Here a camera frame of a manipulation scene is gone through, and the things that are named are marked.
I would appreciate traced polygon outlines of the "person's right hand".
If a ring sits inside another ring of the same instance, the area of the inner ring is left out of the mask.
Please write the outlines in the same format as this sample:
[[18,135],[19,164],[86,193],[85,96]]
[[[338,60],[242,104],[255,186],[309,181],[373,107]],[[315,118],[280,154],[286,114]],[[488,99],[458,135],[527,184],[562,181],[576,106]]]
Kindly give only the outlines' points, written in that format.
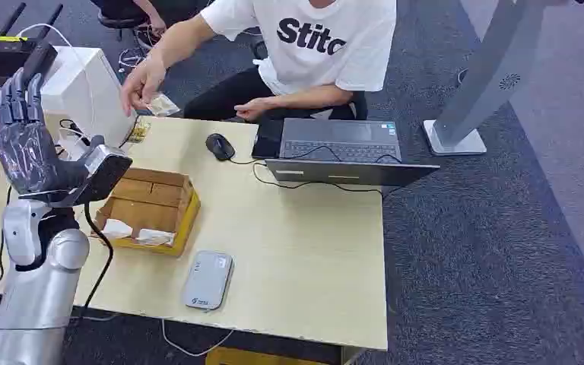
[[120,100],[122,110],[130,116],[132,110],[147,109],[167,73],[160,54],[151,52],[125,79]]

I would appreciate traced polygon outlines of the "person's left hand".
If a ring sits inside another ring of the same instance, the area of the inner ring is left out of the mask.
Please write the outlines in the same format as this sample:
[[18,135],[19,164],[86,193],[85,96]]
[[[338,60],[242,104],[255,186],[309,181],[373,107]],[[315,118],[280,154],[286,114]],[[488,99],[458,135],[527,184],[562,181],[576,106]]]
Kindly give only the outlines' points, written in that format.
[[234,110],[236,116],[247,121],[254,122],[265,112],[276,107],[276,103],[272,102],[270,97],[260,97],[250,100],[247,103],[236,105]]

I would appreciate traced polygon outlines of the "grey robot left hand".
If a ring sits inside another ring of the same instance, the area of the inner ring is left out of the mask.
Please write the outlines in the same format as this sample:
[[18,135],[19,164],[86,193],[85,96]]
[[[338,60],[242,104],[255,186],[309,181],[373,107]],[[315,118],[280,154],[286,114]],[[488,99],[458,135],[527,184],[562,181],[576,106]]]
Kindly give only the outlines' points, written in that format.
[[2,86],[0,96],[0,162],[10,184],[20,194],[73,190],[90,173],[84,158],[62,160],[46,127],[41,104],[43,76],[24,82],[19,68]]

